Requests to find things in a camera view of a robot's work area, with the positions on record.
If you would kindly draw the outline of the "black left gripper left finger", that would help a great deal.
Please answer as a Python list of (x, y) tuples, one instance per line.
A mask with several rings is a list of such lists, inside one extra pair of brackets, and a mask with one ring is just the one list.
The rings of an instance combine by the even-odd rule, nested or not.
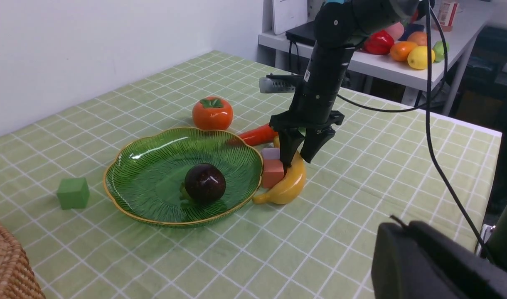
[(377, 229), (376, 299), (507, 299), (506, 271), (422, 221), (391, 217)]

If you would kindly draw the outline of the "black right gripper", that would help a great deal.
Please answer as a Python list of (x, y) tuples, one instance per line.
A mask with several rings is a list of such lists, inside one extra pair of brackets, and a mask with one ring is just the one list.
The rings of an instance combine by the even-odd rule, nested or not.
[(291, 166), (302, 142), (301, 157), (311, 163), (326, 142), (335, 136), (335, 130), (330, 125), (341, 125), (343, 115), (332, 108), (344, 76), (345, 47), (328, 49), (323, 46), (314, 46), (303, 76), (269, 75), (269, 79), (283, 83), (286, 92), (293, 87), (295, 93), (288, 111), (273, 115), (269, 121), (269, 125), (278, 132), (280, 161), (284, 168)]

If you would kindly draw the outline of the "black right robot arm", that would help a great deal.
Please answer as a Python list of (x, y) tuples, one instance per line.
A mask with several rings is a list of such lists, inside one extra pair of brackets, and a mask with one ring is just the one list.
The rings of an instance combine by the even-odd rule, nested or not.
[(333, 106), (355, 51), (372, 34), (411, 17), (418, 5), (418, 0), (328, 0), (313, 22), (316, 41), (305, 73), (267, 74), (259, 80), (261, 93), (294, 94), (288, 110), (269, 120), (285, 169), (299, 147), (311, 162), (335, 136), (332, 125), (343, 123), (344, 115)]

